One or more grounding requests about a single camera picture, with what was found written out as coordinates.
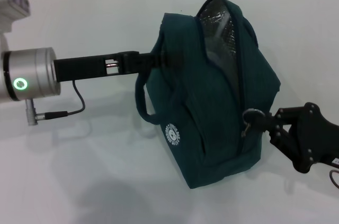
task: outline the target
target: bag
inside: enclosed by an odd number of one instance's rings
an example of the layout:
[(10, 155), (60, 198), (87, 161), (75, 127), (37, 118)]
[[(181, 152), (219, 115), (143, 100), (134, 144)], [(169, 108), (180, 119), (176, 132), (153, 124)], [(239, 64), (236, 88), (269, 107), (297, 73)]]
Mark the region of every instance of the bag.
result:
[(165, 14), (152, 52), (166, 54), (169, 66), (139, 74), (137, 109), (160, 124), (188, 186), (251, 168), (260, 159), (262, 134), (249, 130), (242, 137), (242, 114), (249, 108), (268, 112), (280, 82), (240, 8), (207, 0), (196, 17)]

